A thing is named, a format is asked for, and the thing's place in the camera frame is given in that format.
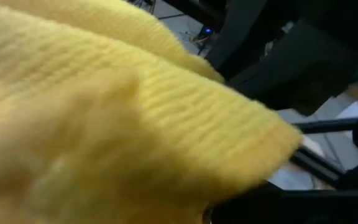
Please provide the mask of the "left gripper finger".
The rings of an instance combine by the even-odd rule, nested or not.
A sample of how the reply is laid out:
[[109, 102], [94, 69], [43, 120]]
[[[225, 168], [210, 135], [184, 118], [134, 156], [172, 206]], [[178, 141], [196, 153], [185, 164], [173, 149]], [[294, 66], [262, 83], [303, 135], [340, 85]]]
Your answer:
[[282, 189], [267, 182], [219, 203], [212, 209], [212, 224], [263, 224], [281, 222]]

